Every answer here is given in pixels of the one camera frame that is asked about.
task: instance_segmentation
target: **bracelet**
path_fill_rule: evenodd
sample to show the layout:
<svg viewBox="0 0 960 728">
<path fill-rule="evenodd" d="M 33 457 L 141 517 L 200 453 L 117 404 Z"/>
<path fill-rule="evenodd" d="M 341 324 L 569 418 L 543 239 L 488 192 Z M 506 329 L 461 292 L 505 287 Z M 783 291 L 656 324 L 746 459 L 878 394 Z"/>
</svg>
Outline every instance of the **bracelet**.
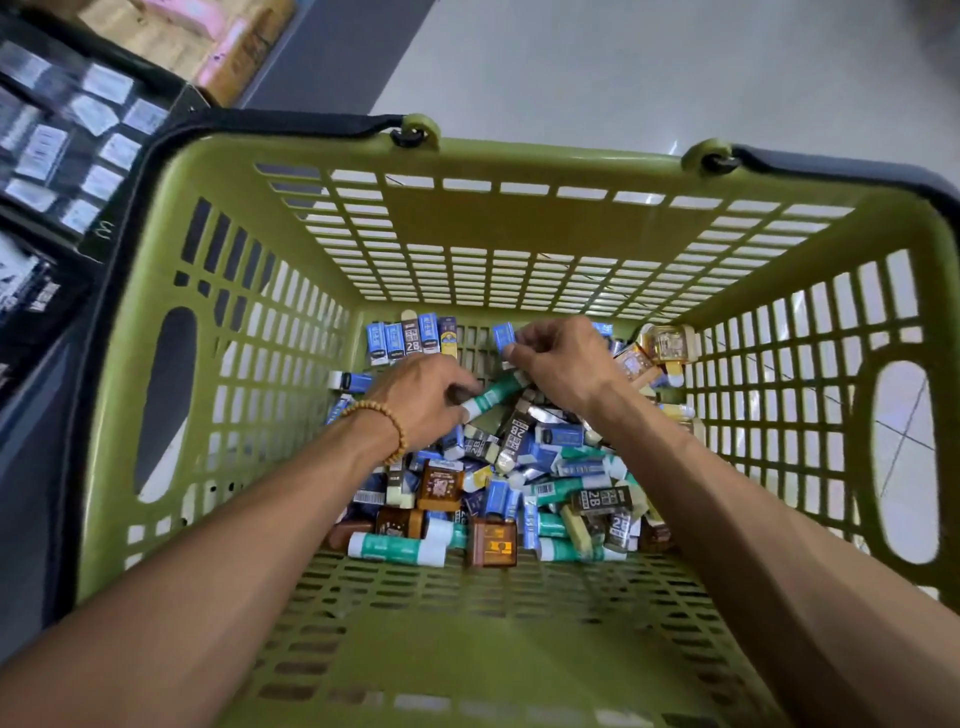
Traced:
<svg viewBox="0 0 960 728">
<path fill-rule="evenodd" d="M 401 425 L 400 421 L 396 418 L 396 415 L 386 404 L 380 404 L 378 401 L 360 400 L 354 402 L 351 406 L 345 409 L 341 413 L 340 419 L 343 419 L 348 415 L 352 415 L 354 412 L 361 409 L 371 409 L 374 412 L 379 412 L 384 417 L 390 418 L 390 422 L 392 422 L 394 427 L 396 427 L 396 434 L 399 435 L 400 444 L 397 446 L 396 450 L 394 450 L 394 453 L 383 461 L 383 464 L 393 465 L 394 463 L 399 462 L 400 458 L 402 458 L 407 451 L 407 433 L 403 429 L 403 425 Z"/>
</svg>

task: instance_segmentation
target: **shopping basket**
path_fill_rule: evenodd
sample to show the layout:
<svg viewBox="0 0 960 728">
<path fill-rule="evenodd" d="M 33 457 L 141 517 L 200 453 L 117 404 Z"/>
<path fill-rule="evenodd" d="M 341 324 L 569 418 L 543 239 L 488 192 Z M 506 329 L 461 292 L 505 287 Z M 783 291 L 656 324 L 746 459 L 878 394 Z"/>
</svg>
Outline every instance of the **shopping basket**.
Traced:
<svg viewBox="0 0 960 728">
<path fill-rule="evenodd" d="M 709 446 L 956 609 L 960 501 L 939 491 L 935 553 L 908 560 L 871 458 L 893 362 L 925 370 L 938 438 L 958 431 L 956 198 L 917 168 L 717 141 L 673 158 L 446 139 L 421 116 L 195 116 L 148 151 L 111 263 L 73 422 L 59 609 L 316 435 L 327 372 L 364 369 L 364 325 L 404 308 L 455 315 L 483 379 L 498 322 L 694 326 L 685 396 Z M 156 364 L 175 342 L 186 368 Z M 956 459 L 940 449 L 939 471 Z M 782 720 L 682 556 L 454 561 L 319 552 L 224 724 Z"/>
</svg>

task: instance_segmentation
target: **tiled floor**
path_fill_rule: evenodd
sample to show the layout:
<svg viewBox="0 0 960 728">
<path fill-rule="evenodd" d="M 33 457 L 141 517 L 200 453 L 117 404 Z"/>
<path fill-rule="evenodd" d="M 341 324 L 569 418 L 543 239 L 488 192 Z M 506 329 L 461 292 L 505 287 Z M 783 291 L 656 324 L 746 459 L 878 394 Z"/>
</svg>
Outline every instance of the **tiled floor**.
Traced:
<svg viewBox="0 0 960 728">
<path fill-rule="evenodd" d="M 449 136 L 668 154 L 718 136 L 910 162 L 960 183 L 960 69 L 950 77 L 931 22 L 916 11 L 923 4 L 440 0 L 374 112 L 422 111 Z M 897 313 L 915 312 L 905 259 L 890 270 Z M 869 276 L 861 282 L 869 295 Z M 817 325 L 816 291 L 813 308 Z M 859 366 L 858 345 L 842 355 Z M 888 367 L 875 417 L 888 540 L 925 562 L 936 547 L 937 499 L 924 372 Z"/>
</svg>

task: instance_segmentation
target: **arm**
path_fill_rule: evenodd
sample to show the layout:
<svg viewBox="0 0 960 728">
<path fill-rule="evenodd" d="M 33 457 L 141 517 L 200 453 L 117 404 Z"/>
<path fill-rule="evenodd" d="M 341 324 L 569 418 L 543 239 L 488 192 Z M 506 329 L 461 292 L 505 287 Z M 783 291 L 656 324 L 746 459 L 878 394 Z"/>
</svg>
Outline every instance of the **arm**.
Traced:
<svg viewBox="0 0 960 728">
<path fill-rule="evenodd" d="M 960 724 L 960 619 L 670 422 L 583 318 L 517 335 L 510 360 L 610 441 L 740 646 L 801 724 Z"/>
<path fill-rule="evenodd" d="M 448 432 L 476 392 L 449 356 L 414 356 L 368 399 L 411 448 Z M 313 553 L 361 482 L 396 449 L 361 410 L 172 539 L 0 669 L 0 725 L 209 725 L 250 671 Z"/>
</svg>

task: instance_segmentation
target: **forearm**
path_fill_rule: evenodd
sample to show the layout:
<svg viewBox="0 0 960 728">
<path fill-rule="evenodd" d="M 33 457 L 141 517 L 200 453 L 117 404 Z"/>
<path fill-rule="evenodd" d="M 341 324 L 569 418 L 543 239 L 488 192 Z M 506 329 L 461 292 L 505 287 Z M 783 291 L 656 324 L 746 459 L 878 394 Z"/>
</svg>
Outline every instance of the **forearm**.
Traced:
<svg viewBox="0 0 960 728">
<path fill-rule="evenodd" d="M 949 610 L 785 506 L 629 388 L 608 390 L 588 419 L 637 475 L 794 716 L 818 725 L 957 722 L 960 634 Z"/>
<path fill-rule="evenodd" d="M 0 724 L 212 722 L 325 533 L 391 447 L 393 426 L 376 413 L 330 427 L 0 670 Z"/>
</svg>

